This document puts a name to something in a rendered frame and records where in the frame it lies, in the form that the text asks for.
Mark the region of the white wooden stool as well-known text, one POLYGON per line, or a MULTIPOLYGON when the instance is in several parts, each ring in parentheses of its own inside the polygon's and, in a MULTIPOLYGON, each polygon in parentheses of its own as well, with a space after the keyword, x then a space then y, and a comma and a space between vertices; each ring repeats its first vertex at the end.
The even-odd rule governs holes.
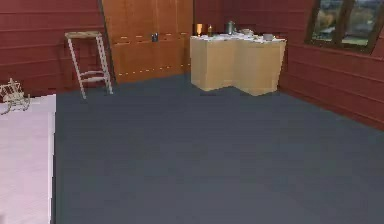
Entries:
POLYGON ((86 99, 86 92, 84 88, 85 83, 96 83, 103 81, 105 83, 107 92, 113 93, 113 87, 111 82, 111 75, 109 72, 105 47, 103 43, 103 35, 99 31, 78 31, 78 32, 66 32, 65 37, 69 46, 72 62, 77 75, 80 92, 83 99, 86 99), (98 55, 101 63, 100 70, 92 70, 81 72, 77 61, 76 53, 74 50, 73 39, 94 39, 96 41, 98 55))

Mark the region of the pale wooden rocking chair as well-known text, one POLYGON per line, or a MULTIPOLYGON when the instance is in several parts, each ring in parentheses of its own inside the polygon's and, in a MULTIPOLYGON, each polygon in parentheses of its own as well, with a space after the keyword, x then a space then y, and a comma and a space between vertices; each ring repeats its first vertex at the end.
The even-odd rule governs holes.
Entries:
POLYGON ((24 94, 21 83, 9 79, 7 84, 0 85, 0 97, 6 104, 6 109, 0 112, 0 115, 5 115, 11 111, 23 110, 26 111, 30 106, 30 95, 24 94))

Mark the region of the brown wooden cupboard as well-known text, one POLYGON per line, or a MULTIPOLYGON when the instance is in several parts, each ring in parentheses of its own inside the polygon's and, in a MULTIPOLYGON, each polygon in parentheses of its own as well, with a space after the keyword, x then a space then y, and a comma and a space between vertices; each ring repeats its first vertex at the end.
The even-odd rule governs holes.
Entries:
POLYGON ((101 0, 117 83, 190 71, 194 0, 101 0), (152 34, 158 33, 158 42, 152 34))

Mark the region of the tan kitchen counter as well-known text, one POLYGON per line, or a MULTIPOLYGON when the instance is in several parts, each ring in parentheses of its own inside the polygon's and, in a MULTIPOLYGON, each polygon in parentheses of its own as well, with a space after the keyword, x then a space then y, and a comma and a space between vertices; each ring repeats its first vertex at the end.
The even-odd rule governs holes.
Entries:
POLYGON ((275 92, 286 40, 254 35, 190 38, 191 83, 204 91, 236 87, 252 96, 275 92))

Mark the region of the dark framed window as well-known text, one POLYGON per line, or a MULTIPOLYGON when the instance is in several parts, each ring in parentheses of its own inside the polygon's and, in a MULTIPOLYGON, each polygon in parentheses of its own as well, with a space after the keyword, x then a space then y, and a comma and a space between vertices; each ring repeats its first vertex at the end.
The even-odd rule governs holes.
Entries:
POLYGON ((305 43, 371 54, 384 27, 384 0, 314 0, 305 43))

